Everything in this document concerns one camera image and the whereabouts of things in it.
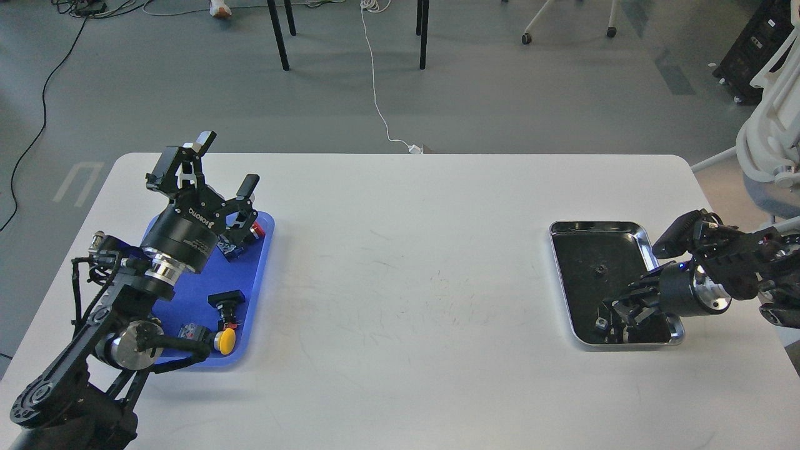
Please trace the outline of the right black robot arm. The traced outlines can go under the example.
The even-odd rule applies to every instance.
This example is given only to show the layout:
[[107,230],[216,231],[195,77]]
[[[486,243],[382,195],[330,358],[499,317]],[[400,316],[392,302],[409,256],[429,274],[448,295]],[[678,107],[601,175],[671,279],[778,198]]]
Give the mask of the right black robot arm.
[[798,328],[798,234],[742,232],[704,209],[674,220],[652,245],[663,265],[603,299],[595,331],[606,344],[638,344],[669,331],[671,317],[716,316],[732,300],[765,294],[762,317]]

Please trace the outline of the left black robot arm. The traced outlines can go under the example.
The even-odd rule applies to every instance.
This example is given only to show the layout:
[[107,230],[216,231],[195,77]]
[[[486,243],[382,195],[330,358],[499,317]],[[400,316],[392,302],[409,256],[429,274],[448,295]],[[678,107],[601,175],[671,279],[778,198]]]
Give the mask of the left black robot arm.
[[169,146],[146,174],[148,190],[169,201],[140,245],[97,232],[88,256],[72,260],[72,339],[15,399],[9,418],[22,432],[12,449],[123,449],[136,438],[134,407],[149,375],[234,350],[234,311],[244,299],[237,291],[211,296],[220,313],[216,331],[195,325],[169,336],[152,314],[215,250],[233,258],[263,237],[252,200],[257,174],[232,199],[206,183],[202,159],[215,138],[204,131]]

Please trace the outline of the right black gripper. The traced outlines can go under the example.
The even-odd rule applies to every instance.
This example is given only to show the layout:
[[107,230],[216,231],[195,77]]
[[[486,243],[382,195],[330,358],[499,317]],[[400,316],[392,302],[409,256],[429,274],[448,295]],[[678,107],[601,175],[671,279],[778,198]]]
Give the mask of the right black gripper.
[[725,313],[732,296],[696,262],[671,261],[643,274],[625,299],[604,299],[595,331],[605,344],[660,344],[663,314],[679,317]]

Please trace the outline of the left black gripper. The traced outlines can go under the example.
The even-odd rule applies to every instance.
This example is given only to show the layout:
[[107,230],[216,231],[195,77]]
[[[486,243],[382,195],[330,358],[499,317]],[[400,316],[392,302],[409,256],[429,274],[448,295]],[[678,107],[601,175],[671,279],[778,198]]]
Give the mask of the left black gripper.
[[216,136],[214,131],[203,131],[194,142],[168,146],[146,174],[146,188],[160,192],[169,202],[141,247],[152,258],[167,254],[193,273],[203,270],[221,234],[232,226],[246,231],[258,216],[252,200],[260,180],[257,174],[247,174],[228,200],[206,184],[202,157]]

